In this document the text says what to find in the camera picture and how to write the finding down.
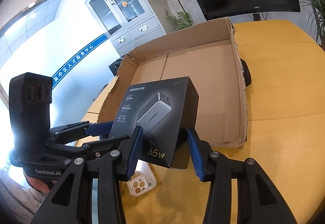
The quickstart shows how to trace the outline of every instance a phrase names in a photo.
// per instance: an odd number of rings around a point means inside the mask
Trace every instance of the cabinet handle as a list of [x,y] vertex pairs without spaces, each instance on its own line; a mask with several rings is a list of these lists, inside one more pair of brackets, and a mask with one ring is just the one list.
[[114,1],[113,0],[108,0],[110,2],[111,5],[114,5]]
[[139,28],[140,31],[145,31],[148,29],[148,26],[147,25],[141,25],[141,28]]

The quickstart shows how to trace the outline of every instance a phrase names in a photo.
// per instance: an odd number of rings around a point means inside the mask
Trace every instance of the cardboard flap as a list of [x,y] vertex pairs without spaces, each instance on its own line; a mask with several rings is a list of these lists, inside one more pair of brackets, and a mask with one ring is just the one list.
[[129,87],[138,66],[139,63],[135,62],[132,58],[127,55],[124,56],[120,68],[117,71],[116,83],[100,109],[98,123],[113,121],[115,119],[116,112],[121,104],[125,91]]
[[229,23],[229,18],[220,18],[169,33],[133,49],[129,55],[143,62],[173,51],[227,40],[230,39]]
[[96,98],[95,102],[90,106],[87,112],[89,113],[100,113],[100,109],[103,106],[103,103],[105,102],[105,99],[107,95],[110,93],[112,88],[115,86],[115,83],[117,81],[118,76],[114,76],[112,80],[109,82],[109,84],[105,87],[105,89],[99,94],[99,96]]

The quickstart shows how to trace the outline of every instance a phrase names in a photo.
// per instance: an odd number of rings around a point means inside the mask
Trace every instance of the blue sign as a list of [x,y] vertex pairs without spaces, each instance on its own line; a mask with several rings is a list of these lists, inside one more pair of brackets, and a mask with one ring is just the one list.
[[100,35],[97,39],[93,40],[91,43],[82,48],[77,52],[70,60],[68,60],[59,71],[52,76],[53,79],[53,88],[65,77],[71,70],[74,68],[83,58],[96,49],[100,44],[105,42],[107,37],[105,34]]

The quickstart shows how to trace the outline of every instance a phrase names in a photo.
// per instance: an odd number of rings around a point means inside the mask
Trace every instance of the metal cabinet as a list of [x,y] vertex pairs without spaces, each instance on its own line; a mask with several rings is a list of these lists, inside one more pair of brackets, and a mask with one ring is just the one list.
[[[168,11],[164,0],[153,4],[159,13],[161,8]],[[156,15],[148,0],[86,0],[86,5],[120,55],[173,31],[164,29],[160,19],[165,18]]]

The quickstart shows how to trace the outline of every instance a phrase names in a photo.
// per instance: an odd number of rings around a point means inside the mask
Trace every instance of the camera lens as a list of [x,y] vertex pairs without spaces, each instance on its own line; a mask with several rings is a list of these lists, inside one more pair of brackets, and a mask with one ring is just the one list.
[[44,97],[44,87],[42,85],[40,85],[37,89],[37,99],[38,101],[42,101]]
[[49,98],[51,95],[51,88],[46,89],[46,97]]
[[28,102],[31,102],[34,98],[34,88],[30,86],[26,92],[26,98]]

